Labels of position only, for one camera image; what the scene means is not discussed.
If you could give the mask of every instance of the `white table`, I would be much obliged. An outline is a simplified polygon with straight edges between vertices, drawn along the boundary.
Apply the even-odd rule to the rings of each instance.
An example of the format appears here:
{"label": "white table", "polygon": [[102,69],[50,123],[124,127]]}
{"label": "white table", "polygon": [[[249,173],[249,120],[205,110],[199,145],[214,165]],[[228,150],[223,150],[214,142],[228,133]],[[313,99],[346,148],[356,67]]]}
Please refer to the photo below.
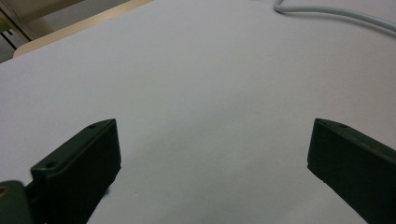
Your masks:
{"label": "white table", "polygon": [[[391,0],[318,2],[396,21]],[[0,64],[0,180],[116,118],[90,223],[364,223],[306,155],[315,118],[396,148],[396,35],[272,4],[157,0]]]}

